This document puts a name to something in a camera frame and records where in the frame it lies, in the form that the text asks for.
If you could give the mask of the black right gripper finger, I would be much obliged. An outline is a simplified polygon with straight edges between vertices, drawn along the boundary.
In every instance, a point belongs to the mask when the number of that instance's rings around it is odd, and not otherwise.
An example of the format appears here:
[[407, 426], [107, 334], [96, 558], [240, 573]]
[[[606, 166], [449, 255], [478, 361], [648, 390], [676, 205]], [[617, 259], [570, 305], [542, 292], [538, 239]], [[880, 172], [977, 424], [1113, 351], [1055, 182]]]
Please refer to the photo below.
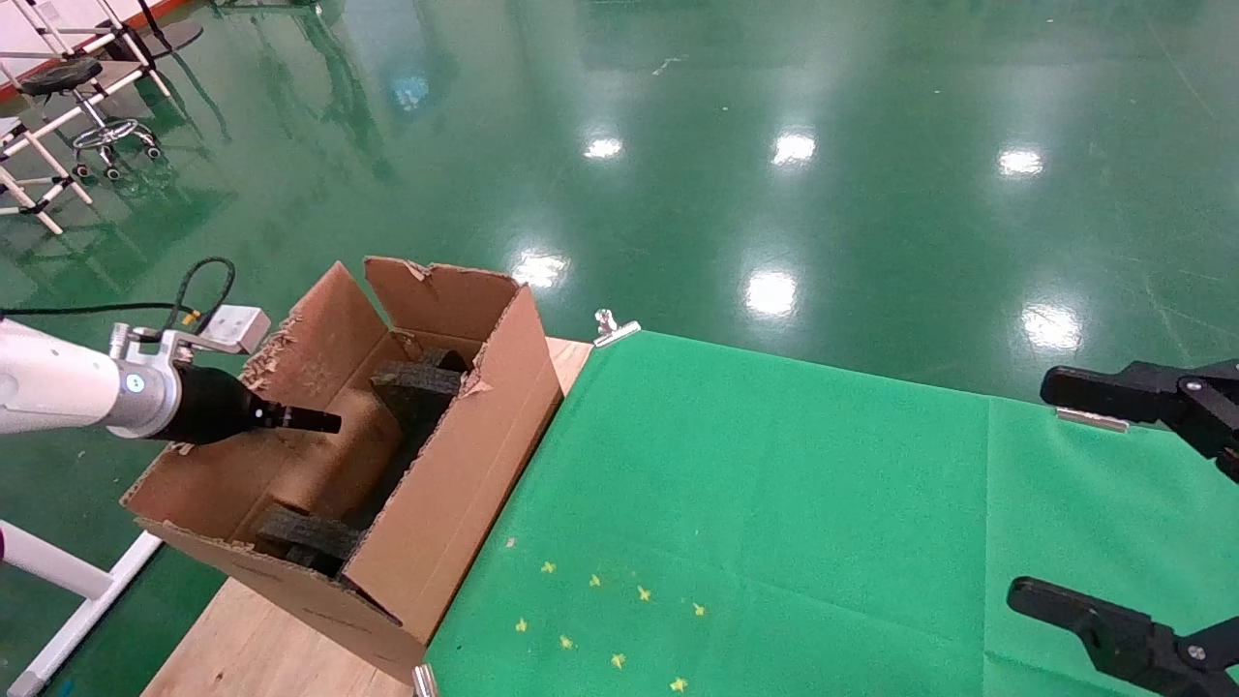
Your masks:
[[1132, 361], [1116, 374], [1053, 366], [1042, 379], [1040, 396], [1056, 409], [1163, 423], [1227, 479], [1238, 482], [1235, 360], [1194, 369]]
[[1103, 675], [1160, 696], [1237, 696], [1238, 618], [1181, 635], [1151, 615], [1016, 578], [1006, 591], [1014, 612], [1070, 631]]

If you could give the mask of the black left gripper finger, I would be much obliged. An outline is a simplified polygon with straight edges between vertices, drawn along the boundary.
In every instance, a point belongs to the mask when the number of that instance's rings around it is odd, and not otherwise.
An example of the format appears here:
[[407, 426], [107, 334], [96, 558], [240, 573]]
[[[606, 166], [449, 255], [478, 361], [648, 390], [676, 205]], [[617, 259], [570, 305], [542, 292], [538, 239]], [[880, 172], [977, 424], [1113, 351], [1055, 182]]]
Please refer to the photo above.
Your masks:
[[285, 405], [266, 405], [264, 407], [264, 427], [315, 433], [337, 435], [342, 418], [337, 413], [315, 409], [299, 409]]

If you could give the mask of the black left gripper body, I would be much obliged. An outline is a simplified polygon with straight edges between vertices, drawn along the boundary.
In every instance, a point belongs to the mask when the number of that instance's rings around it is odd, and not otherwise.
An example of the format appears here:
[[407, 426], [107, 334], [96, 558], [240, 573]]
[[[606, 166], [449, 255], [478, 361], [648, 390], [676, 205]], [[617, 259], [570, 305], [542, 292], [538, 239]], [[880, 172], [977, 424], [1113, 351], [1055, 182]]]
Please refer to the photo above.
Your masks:
[[177, 366], [180, 401], [160, 439], [211, 444], [269, 428], [273, 407], [234, 375], [213, 366]]

